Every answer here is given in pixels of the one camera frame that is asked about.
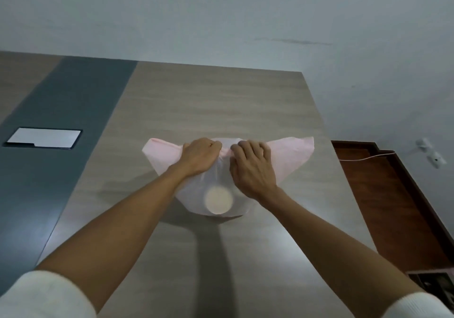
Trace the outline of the pink plastic bag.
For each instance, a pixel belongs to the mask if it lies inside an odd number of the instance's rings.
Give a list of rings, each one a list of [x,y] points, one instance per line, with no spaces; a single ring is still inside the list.
[[[219,141],[223,145],[217,161],[208,171],[186,180],[175,196],[191,213],[221,218],[243,216],[253,207],[256,201],[248,198],[236,188],[230,174],[230,147],[238,143],[240,139],[214,138],[213,140]],[[271,149],[271,163],[278,184],[303,166],[310,159],[315,149],[313,137],[287,137],[268,141],[267,145]],[[145,144],[142,152],[155,172],[161,175],[180,159],[182,148],[181,145],[152,138]],[[225,186],[232,191],[234,204],[229,212],[214,215],[205,208],[203,203],[204,195],[207,189],[213,185]]]

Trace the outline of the white right sleeve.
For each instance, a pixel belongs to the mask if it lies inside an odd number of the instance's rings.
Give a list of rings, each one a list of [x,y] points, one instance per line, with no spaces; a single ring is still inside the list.
[[[454,313],[437,297],[416,292],[397,300],[381,318],[454,318]]]

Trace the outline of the white sleeve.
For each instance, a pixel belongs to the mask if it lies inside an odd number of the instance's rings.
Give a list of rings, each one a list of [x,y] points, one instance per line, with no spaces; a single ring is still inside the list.
[[[97,318],[86,295],[70,280],[34,270],[0,296],[0,318]]]
[[[397,300],[381,318],[454,318],[454,313],[437,297],[416,292]]]

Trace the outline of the round beige cup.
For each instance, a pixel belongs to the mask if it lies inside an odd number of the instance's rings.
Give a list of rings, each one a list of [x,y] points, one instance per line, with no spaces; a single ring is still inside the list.
[[[229,188],[213,185],[207,189],[203,203],[211,214],[221,215],[230,211],[234,204],[234,196]]]

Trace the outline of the person's left hand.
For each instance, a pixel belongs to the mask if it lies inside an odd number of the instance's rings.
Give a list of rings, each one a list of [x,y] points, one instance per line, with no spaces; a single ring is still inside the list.
[[[206,172],[219,158],[222,143],[203,137],[185,143],[175,169],[182,179]]]

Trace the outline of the person's left forearm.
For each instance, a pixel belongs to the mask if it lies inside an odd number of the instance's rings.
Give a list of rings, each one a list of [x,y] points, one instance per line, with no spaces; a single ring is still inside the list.
[[[167,210],[191,176],[178,162],[153,182],[94,218],[36,267],[75,284],[99,312],[128,275]]]

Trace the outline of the dark box with pink edge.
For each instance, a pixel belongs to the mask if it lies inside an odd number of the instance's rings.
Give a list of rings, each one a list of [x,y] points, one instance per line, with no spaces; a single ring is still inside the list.
[[[408,271],[406,275],[454,310],[454,268]]]

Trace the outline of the person's right hand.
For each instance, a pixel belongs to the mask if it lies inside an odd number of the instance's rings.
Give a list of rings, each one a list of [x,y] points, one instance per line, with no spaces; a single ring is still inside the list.
[[[242,148],[241,182],[235,184],[236,188],[248,198],[266,205],[278,189],[271,149],[267,143],[253,140],[241,140],[233,145]]]

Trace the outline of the white wall socket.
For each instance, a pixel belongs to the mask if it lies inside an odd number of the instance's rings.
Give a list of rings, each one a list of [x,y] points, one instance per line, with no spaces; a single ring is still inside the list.
[[[433,151],[427,155],[427,160],[430,162],[432,166],[434,166],[436,169],[439,169],[447,164],[446,160],[443,158],[443,156],[437,152]]]

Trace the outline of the white left sleeve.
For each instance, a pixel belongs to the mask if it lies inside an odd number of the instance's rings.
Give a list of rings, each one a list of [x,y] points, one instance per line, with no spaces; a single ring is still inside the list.
[[[0,318],[97,318],[86,295],[70,280],[34,270],[0,296]]]

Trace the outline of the person's right forearm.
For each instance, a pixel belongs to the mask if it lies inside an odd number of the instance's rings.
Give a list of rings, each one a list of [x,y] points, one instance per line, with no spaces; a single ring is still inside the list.
[[[259,186],[253,193],[356,318],[379,318],[399,299],[423,292],[377,252],[306,210],[277,185]]]

